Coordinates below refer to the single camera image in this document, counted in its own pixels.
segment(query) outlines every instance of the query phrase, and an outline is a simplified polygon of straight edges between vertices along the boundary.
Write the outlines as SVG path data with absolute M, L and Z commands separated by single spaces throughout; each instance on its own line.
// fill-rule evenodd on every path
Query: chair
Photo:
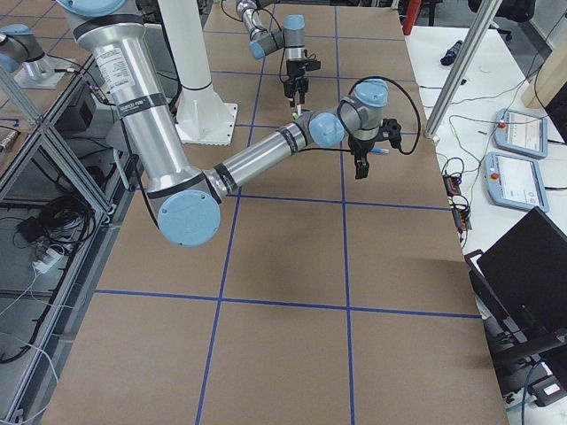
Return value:
M 469 9 L 477 12 L 482 0 L 469 0 Z M 496 12 L 496 16 L 513 20 L 514 22 L 527 22 L 533 17 L 535 12 L 535 0 L 504 0 Z M 502 35 L 506 35 L 506 41 L 512 40 L 512 32 L 507 29 L 499 28 L 493 24 Z

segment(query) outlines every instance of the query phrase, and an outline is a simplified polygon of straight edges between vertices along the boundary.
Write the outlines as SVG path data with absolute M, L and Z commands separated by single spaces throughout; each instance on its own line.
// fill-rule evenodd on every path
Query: computer monitor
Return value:
M 528 340 L 567 328 L 567 236 L 539 208 L 484 253 L 478 267 Z M 540 356 L 567 388 L 567 347 Z

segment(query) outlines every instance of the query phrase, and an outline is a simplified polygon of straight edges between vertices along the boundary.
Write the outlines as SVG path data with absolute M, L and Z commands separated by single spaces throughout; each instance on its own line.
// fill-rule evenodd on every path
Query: gray floor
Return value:
M 424 6 L 416 24 L 427 26 L 427 15 L 428 6 Z M 437 4 L 435 26 L 470 27 L 475 16 L 476 14 L 470 11 L 467 0 L 444 0 L 443 3 Z M 494 21 L 501 28 L 512 31 L 512 40 L 506 44 L 524 74 L 530 69 L 534 56 L 537 55 L 533 62 L 532 73 L 549 56 L 551 50 L 529 22 L 518 24 L 504 18 L 496 18 Z

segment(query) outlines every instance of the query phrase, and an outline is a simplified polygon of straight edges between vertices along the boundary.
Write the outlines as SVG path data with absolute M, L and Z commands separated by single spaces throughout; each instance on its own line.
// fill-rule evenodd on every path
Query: white desk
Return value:
M 439 60 L 457 40 L 464 39 L 466 32 L 466 28 L 414 27 L 412 34 L 406 37 L 406 43 L 418 85 L 440 88 L 444 84 L 450 67 L 442 66 Z M 504 90 L 512 89 L 523 78 L 524 75 L 504 41 L 495 30 L 490 30 L 465 74 L 467 82 L 459 88 L 454 102 L 465 98 L 497 95 Z M 475 169 L 478 162 L 459 147 L 449 126 L 448 117 L 462 115 L 477 120 L 491 121 L 495 119 L 500 109 L 506 107 L 531 112 L 534 115 L 545 115 L 543 109 L 529 110 L 523 106 L 520 97 L 527 86 L 528 83 L 524 82 L 516 97 L 514 89 L 493 99 L 452 104 L 437 132 L 439 137 L 437 152 L 449 158 L 462 158 L 466 170 Z M 421 87 L 423 105 L 434 106 L 439 92 L 440 89 Z M 429 116 L 431 108 L 426 107 L 425 112 Z M 453 124 L 462 145 L 477 158 L 483 158 L 486 151 L 500 151 L 496 148 L 492 137 L 489 138 L 493 124 L 459 118 L 453 118 Z M 549 119 L 548 124 L 549 138 L 562 140 Z M 439 166 L 443 166 L 444 163 L 445 159 L 439 156 Z M 567 186 L 567 147 L 550 144 L 548 157 L 540 160 L 540 168 L 546 186 Z M 458 161 L 452 161 L 449 168 L 449 172 L 454 171 L 460 171 Z M 463 253 L 476 249 L 487 250 L 525 215 L 525 212 L 522 211 L 492 205 L 486 192 L 482 173 L 481 168 L 478 178 L 476 178 L 476 173 L 466 173 L 462 179 L 462 193 L 471 201 L 470 220 L 472 224 Z M 563 232 L 567 233 L 567 214 L 565 213 L 567 192 L 547 192 L 547 195 L 550 205 L 548 216 Z M 567 423 L 567 399 L 545 409 L 527 405 L 525 418 L 526 422 L 531 425 L 565 424 Z M 520 423 L 519 408 L 509 411 L 509 421 L 510 424 Z

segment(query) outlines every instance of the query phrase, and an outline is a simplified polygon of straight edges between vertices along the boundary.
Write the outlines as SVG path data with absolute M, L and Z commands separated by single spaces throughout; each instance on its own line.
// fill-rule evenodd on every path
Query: blue joint cap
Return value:
M 321 112 L 309 122 L 309 133 L 315 143 L 329 148 L 345 138 L 345 129 L 332 113 Z
M 283 27 L 291 31 L 305 28 L 305 20 L 303 15 L 287 15 L 283 21 Z
M 5 69 L 8 73 L 13 73 L 19 68 L 19 63 L 14 59 L 7 57 L 0 53 L 0 66 Z
M 110 15 L 120 9 L 125 2 L 126 0 L 57 0 L 64 9 L 90 18 Z
M 251 42 L 248 43 L 248 49 L 250 49 L 252 56 L 256 60 L 263 59 L 266 56 L 266 52 L 264 51 L 264 49 L 262 49 L 260 43 L 256 42 L 255 40 L 252 40 Z
M 374 78 L 357 84 L 354 95 L 367 106 L 384 108 L 388 103 L 388 85 L 383 80 Z
M 169 197 L 159 208 L 159 230 L 180 246 L 199 246 L 209 241 L 221 224 L 221 209 L 201 190 L 188 189 Z
M 6 35 L 32 35 L 32 30 L 24 24 L 11 24 L 0 28 L 0 33 Z

